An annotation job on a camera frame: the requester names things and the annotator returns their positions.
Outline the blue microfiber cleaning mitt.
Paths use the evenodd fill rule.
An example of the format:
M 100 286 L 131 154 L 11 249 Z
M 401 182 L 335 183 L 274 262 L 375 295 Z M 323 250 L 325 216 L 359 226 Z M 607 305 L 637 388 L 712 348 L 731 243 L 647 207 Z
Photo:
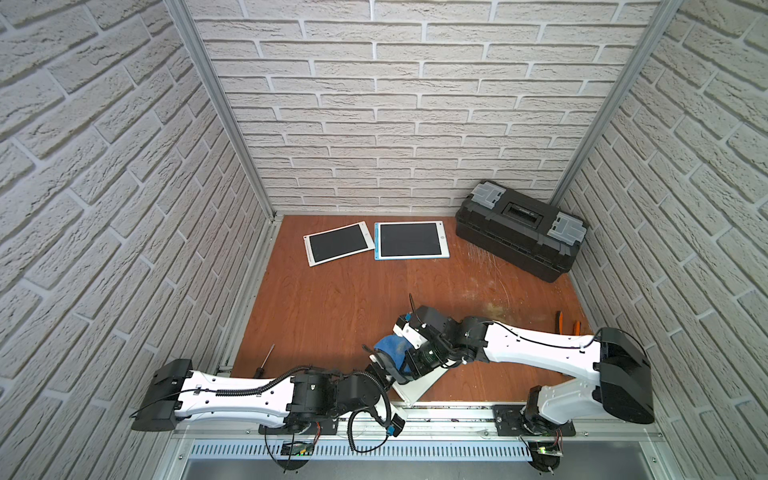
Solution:
M 363 350 L 372 355 L 375 362 L 392 377 L 412 375 L 406 362 L 406 352 L 412 348 L 413 345 L 406 338 L 398 335 L 384 337 L 373 348 L 363 346 Z

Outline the white drawing tablet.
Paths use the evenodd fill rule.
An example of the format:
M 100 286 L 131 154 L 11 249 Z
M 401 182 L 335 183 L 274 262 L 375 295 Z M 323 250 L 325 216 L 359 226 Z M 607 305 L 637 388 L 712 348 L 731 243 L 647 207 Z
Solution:
M 445 373 L 446 369 L 438 367 L 419 379 L 404 385 L 395 382 L 393 388 L 397 395 L 410 407 L 415 404 Z
M 303 240 L 310 267 L 374 249 L 365 221 L 305 235 Z

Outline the blue-edged drawing tablet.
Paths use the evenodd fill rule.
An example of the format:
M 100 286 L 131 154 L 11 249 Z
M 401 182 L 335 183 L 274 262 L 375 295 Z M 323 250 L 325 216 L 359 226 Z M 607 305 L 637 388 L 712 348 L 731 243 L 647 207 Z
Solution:
M 450 257 L 442 221 L 377 222 L 374 233 L 377 261 Z

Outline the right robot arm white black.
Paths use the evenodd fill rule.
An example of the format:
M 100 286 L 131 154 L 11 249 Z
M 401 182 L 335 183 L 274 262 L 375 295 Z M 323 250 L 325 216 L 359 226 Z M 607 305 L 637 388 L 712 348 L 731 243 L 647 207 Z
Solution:
M 421 306 L 400 316 L 393 332 L 396 345 L 385 351 L 394 362 L 388 373 L 400 385 L 473 362 L 522 364 L 568 376 L 559 385 L 530 390 L 522 416 L 531 432 L 601 412 L 635 424 L 655 420 L 650 360 L 624 330 L 561 335 L 483 317 L 456 321 Z

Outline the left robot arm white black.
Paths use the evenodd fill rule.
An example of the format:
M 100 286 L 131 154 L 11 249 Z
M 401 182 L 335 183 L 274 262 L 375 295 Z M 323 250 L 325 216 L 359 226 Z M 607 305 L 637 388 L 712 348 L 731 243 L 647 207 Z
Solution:
M 387 384 L 371 370 L 339 371 L 294 367 L 274 379 L 221 377 L 177 359 L 156 370 L 131 429 L 173 431 L 182 421 L 244 420 L 268 432 L 302 433 L 345 414 L 365 412 L 387 434 L 397 436 L 405 420 L 388 396 Z

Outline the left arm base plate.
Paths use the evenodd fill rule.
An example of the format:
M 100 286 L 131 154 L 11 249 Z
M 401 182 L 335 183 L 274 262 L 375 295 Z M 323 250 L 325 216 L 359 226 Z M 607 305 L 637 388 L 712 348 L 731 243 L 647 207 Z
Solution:
M 258 433 L 262 435 L 335 435 L 338 431 L 339 420 L 327 412 L 310 411 L 304 407 L 292 410 L 279 427 L 260 426 Z

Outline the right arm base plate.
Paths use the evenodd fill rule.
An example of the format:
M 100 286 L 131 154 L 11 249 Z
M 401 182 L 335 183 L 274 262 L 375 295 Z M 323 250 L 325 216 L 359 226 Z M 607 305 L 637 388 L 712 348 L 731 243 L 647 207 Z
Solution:
M 557 433 L 564 437 L 576 435 L 572 421 L 555 424 L 544 419 L 536 407 L 528 409 L 523 404 L 493 405 L 492 413 L 497 435 L 500 437 L 554 437 Z

